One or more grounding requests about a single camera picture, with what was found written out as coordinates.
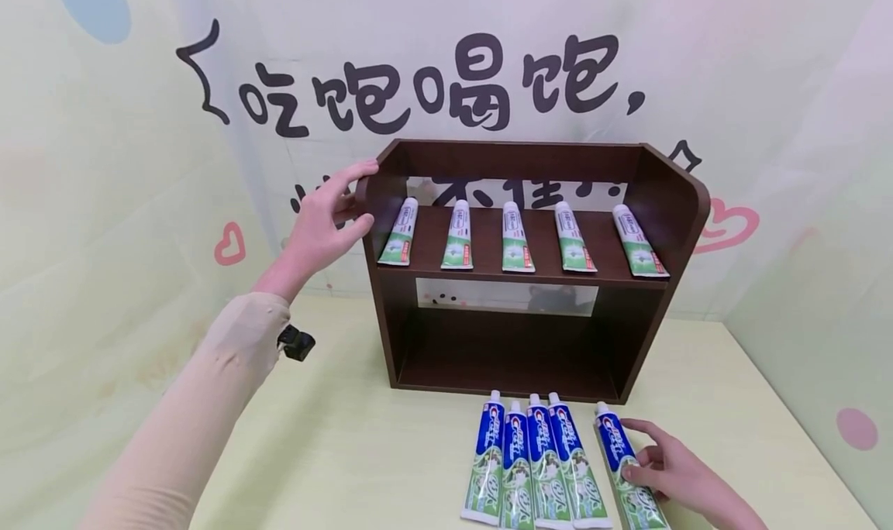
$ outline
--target hand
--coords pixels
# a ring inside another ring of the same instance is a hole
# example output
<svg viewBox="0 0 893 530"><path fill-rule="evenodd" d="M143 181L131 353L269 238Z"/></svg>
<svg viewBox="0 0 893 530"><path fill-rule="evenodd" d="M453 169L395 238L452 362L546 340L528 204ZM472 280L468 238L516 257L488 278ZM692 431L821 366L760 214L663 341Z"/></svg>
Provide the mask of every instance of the hand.
<svg viewBox="0 0 893 530"><path fill-rule="evenodd" d="M625 418L621 423L624 428L644 432L656 443L636 454L641 466L624 467L623 479L679 501L716 528L766 529L752 507L679 439L650 421Z"/></svg>
<svg viewBox="0 0 893 530"><path fill-rule="evenodd" d="M287 246L253 290L280 295L292 302L311 276L333 264L365 236L374 219L371 214L357 218L357 203L354 195L346 194L347 185L377 171L375 159L358 162L337 171L304 197ZM353 223L336 229L335 224L351 219Z"/></svg>

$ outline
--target black clip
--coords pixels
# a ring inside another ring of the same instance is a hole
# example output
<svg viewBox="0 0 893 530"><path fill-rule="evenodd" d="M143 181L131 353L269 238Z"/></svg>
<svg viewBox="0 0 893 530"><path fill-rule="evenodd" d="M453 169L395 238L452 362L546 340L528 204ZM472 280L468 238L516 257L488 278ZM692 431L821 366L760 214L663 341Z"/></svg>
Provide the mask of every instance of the black clip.
<svg viewBox="0 0 893 530"><path fill-rule="evenodd" d="M288 358L298 361L304 361L313 346L316 346L316 341L312 336L307 332L295 329L292 325L284 327L284 330L280 332L278 342L282 343L282 352Z"/></svg>

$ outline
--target pink circle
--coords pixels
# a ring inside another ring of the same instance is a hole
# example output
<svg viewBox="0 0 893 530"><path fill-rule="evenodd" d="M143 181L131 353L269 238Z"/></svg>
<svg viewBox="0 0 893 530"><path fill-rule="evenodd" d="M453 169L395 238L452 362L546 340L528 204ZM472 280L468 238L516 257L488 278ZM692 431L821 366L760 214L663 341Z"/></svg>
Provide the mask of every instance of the pink circle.
<svg viewBox="0 0 893 530"><path fill-rule="evenodd" d="M841 409L836 422L840 436L848 446L859 450L871 450L877 445L877 426L861 409Z"/></svg>

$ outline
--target light yellow table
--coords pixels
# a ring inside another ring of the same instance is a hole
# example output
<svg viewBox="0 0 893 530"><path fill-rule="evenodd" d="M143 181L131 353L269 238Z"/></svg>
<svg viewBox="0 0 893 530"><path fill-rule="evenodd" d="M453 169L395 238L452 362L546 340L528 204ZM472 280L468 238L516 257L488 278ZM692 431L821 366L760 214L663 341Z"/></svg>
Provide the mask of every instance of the light yellow table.
<svg viewBox="0 0 893 530"><path fill-rule="evenodd" d="M299 297L292 311L317 347L254 396L193 528L487 528L459 519L486 397L392 390L371 301ZM687 443L772 530L875 528L721 324L664 321L618 409ZM621 528L593 407L571 410ZM666 512L674 530L709 528Z"/></svg>

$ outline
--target heart outline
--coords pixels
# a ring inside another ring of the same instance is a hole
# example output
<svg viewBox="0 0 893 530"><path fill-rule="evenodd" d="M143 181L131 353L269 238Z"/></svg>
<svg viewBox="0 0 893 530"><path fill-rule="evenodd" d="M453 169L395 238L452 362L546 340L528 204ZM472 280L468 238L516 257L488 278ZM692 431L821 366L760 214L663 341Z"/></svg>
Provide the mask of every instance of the heart outline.
<svg viewBox="0 0 893 530"><path fill-rule="evenodd" d="M732 217L740 217L745 219L746 224L744 229L738 232L728 239L724 239L718 242L710 242L704 243L700 246L696 246L693 255L697 255L699 253L710 253L713 250L720 249L728 249L729 247L738 246L740 243L744 243L747 241L747 238L750 238L753 235L753 232L757 231L757 227L760 225L760 215L757 211L754 211L752 208L748 207L731 207L726 208L725 202L717 197L714 197L710 200L710 209L711 209L711 219L713 224L722 224L724 221L732 218ZM726 229L707 229L705 226L701 231L701 237L706 238L716 238L723 237L728 234L728 230Z"/></svg>
<svg viewBox="0 0 893 530"><path fill-rule="evenodd" d="M230 236L236 237L236 247L239 248L233 255L224 255L223 252L229 248ZM235 222L227 222L223 226L223 237L214 246L214 260L222 267L230 267L245 259L245 238L242 237L242 229Z"/></svg>

